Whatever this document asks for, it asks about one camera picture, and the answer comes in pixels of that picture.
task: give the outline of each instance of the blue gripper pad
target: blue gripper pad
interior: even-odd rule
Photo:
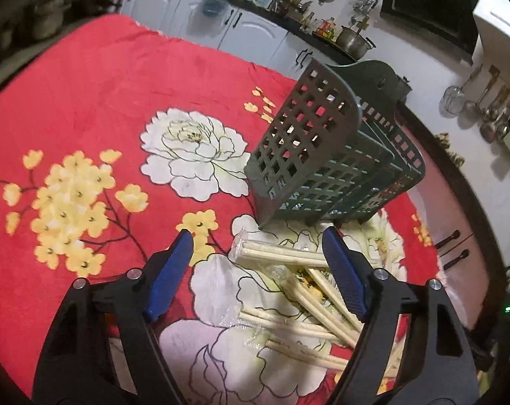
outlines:
[[[152,284],[148,307],[145,312],[153,322],[169,309],[180,281],[193,255],[193,238],[189,231],[182,230],[171,245],[170,256]]]
[[[345,245],[334,227],[328,227],[322,234],[322,252],[347,309],[364,322],[370,300],[367,276],[373,268],[362,253]]]

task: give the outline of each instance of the chopstick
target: chopstick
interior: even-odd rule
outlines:
[[[257,309],[241,308],[239,318],[267,329],[281,329],[289,331],[292,334],[310,336],[332,342],[340,341],[337,336],[317,324],[305,324],[302,321],[291,321],[279,315],[267,314]]]
[[[258,247],[262,248],[257,247],[257,249],[253,249],[247,248],[245,246],[246,243],[252,244],[253,242],[249,241],[243,243],[242,249],[238,252],[239,259],[263,259],[286,265],[309,266],[312,268],[328,268],[328,264],[322,254],[319,255],[323,257],[322,260],[320,257],[316,259],[307,258],[300,255],[296,256],[296,253],[306,253],[306,251],[291,250],[289,248],[283,247],[270,247],[267,245],[259,245]]]
[[[329,300],[334,304],[334,306],[338,309],[339,312],[345,316],[345,318],[349,321],[349,323],[358,331],[362,331],[362,327],[364,326],[357,318],[356,315],[349,312],[347,306],[341,297],[341,294],[337,289],[334,288],[324,277],[323,273],[317,269],[306,268],[307,273],[311,276],[313,281],[317,284],[317,286],[324,292]]]
[[[268,253],[288,255],[297,258],[313,259],[326,262],[323,253],[315,253],[313,251],[304,251],[301,249],[273,246],[260,241],[245,240],[243,241],[242,247],[253,251],[266,251]]]
[[[265,347],[307,364],[341,372],[345,370],[348,363],[346,359],[321,354],[321,352],[313,350],[310,347],[283,340],[273,334],[268,338]]]
[[[356,346],[357,339],[354,338],[355,332],[347,329],[346,325],[339,321],[332,313],[322,306],[308,291],[298,279],[287,270],[290,277],[278,278],[278,283],[283,291],[298,301],[308,312],[320,321],[330,332],[337,336],[342,342],[347,343],[352,348]]]

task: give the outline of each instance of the utensil holder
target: utensil holder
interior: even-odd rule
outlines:
[[[361,98],[341,77],[350,74]],[[311,60],[245,168],[261,227],[271,219],[364,221],[420,181],[421,155],[393,119],[396,86],[382,62]]]

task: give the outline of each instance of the metal screw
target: metal screw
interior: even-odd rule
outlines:
[[[379,280],[386,280],[388,278],[388,271],[386,271],[385,269],[382,269],[382,268],[377,268],[373,274],[375,275],[376,278],[378,278]]]
[[[143,275],[143,272],[139,268],[132,268],[126,273],[126,275],[129,280],[137,280]]]
[[[78,278],[73,282],[73,287],[75,289],[81,289],[84,288],[84,285],[86,285],[86,278]]]
[[[442,288],[442,284],[436,278],[432,278],[429,281],[429,285],[431,286],[431,288],[435,289],[435,291],[438,291],[440,288]]]

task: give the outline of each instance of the black countertop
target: black countertop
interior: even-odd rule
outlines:
[[[310,46],[315,47],[317,50],[327,55],[330,59],[334,60],[339,65],[349,65],[356,62],[348,54],[340,50],[339,47],[336,46],[335,44],[330,44],[328,41],[324,39],[319,39],[316,36],[300,31],[298,23],[289,18],[282,18],[277,13],[267,10],[263,7],[257,6],[255,3],[251,1],[246,0],[225,0],[225,1],[229,2],[231,5],[235,7],[238,7],[243,10],[248,10],[256,15],[259,15],[260,17],[267,19],[271,23],[276,24],[279,27],[287,30],[288,32],[293,33],[294,35],[298,36],[300,39],[308,43]]]

